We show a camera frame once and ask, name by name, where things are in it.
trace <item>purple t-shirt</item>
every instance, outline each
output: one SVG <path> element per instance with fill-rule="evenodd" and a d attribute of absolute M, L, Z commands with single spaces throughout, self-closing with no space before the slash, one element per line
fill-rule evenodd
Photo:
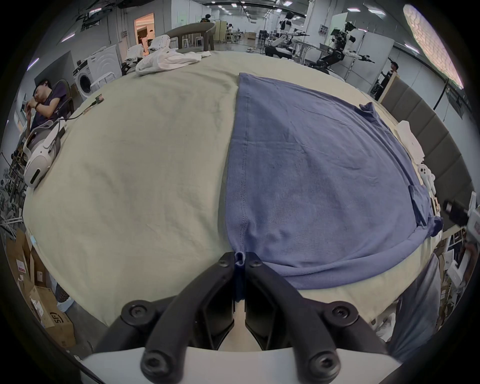
<path fill-rule="evenodd" d="M 58 83 L 53 89 L 52 89 L 52 92 L 50 92 L 50 95 L 47 97 L 47 99 L 42 103 L 42 105 L 50 105 L 50 102 L 53 100 L 53 99 L 56 99 L 56 98 L 59 98 L 60 101 L 57 105 L 57 107 L 61 106 L 62 103 L 65 101 L 65 99 L 67 98 L 67 90 L 65 89 L 65 86 L 63 85 L 63 83 Z M 43 116 L 40 112 L 37 112 L 35 114 L 35 117 L 33 118 L 33 122 L 32 122 L 32 127 L 31 128 L 35 128 L 35 127 L 38 127 L 39 125 L 42 125 L 43 123 L 45 123 L 47 120 L 52 120 L 52 121 L 55 121 L 56 119 L 58 118 L 57 114 L 54 113 L 52 116 L 50 116 L 49 118 Z"/>

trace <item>table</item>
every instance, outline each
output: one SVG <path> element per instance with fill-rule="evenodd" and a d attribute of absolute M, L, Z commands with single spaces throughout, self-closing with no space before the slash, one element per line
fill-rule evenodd
<path fill-rule="evenodd" d="M 52 168 L 27 191 L 24 222 L 46 268 L 105 324 L 131 300 L 178 294 L 231 250 L 223 199 L 240 72 L 296 83 L 354 105 L 371 100 L 291 60 L 217 51 L 173 71 L 127 74 L 93 93 L 72 117 L 100 93 L 105 101 L 68 122 Z M 395 134 L 395 119 L 375 107 Z M 435 245 L 427 239 L 371 279 L 301 294 L 349 301 L 369 321 L 410 285 Z"/>

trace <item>white robot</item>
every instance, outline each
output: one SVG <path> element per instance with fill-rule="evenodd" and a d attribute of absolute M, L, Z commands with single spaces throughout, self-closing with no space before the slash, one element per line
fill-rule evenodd
<path fill-rule="evenodd" d="M 279 32 L 277 32 L 277 39 L 272 41 L 269 46 L 265 47 L 265 55 L 273 57 L 278 56 L 279 58 L 291 59 L 294 51 L 291 47 L 292 38 L 294 36 L 308 36 L 302 31 L 297 31 L 294 29 L 293 32 L 290 32 L 292 22 L 290 21 L 293 18 L 294 14 L 288 12 L 285 16 L 285 19 L 280 22 Z"/>

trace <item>doorway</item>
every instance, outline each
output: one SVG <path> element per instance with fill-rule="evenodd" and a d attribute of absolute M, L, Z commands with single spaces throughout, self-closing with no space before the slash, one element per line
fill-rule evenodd
<path fill-rule="evenodd" d="M 135 39 L 144 47 L 144 56 L 148 55 L 148 47 L 155 37 L 155 19 L 153 13 L 135 19 Z"/>

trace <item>man sleeping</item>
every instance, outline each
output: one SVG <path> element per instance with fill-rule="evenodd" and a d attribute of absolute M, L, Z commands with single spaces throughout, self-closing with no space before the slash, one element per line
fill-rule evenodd
<path fill-rule="evenodd" d="M 55 121 L 58 116 L 55 113 L 57 107 L 67 98 L 67 90 L 61 82 L 57 83 L 54 89 L 51 88 L 50 81 L 42 80 L 35 88 L 32 99 L 26 105 L 27 129 L 25 136 L 30 135 L 30 130 L 44 124 L 47 120 Z M 32 119 L 32 109 L 36 114 Z"/>

